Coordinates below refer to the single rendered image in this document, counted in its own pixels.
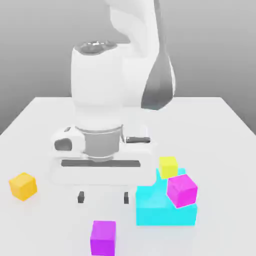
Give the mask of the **small yellow cube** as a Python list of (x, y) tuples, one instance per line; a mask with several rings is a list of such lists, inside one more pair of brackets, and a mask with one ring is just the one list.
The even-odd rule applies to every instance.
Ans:
[(169, 179), (178, 175), (178, 163), (174, 156), (159, 158), (159, 174), (162, 179)]

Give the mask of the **small purple cube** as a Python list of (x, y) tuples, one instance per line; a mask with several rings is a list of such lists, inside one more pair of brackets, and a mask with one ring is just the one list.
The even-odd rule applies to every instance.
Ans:
[(92, 256), (115, 256), (116, 228), (115, 221), (93, 221), (90, 235), (90, 250)]

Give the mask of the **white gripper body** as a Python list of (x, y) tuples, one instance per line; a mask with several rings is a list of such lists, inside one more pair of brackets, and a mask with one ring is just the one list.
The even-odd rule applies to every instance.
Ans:
[(155, 159), (152, 152), (142, 149), (120, 150), (103, 162), (55, 157), (50, 162), (50, 175), (62, 185), (151, 186), (155, 183)]

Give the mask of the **small magenta cube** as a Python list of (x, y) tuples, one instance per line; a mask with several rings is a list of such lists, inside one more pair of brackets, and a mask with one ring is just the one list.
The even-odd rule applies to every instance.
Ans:
[(194, 204), (197, 193), (198, 186), (187, 174), (171, 177), (167, 181), (166, 195), (177, 209)]

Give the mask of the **large cyan box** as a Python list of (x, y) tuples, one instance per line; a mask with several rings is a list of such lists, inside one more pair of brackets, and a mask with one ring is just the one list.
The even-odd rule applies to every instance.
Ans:
[(167, 196), (167, 179), (156, 169), (152, 186), (138, 186), (135, 194), (137, 226), (194, 226), (198, 206), (196, 203), (176, 208)]

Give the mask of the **small orange cube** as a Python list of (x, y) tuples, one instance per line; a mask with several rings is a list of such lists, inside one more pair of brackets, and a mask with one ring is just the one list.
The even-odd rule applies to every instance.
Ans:
[(23, 172), (8, 182), (12, 195), (21, 201), (27, 200), (37, 192), (36, 179), (28, 173)]

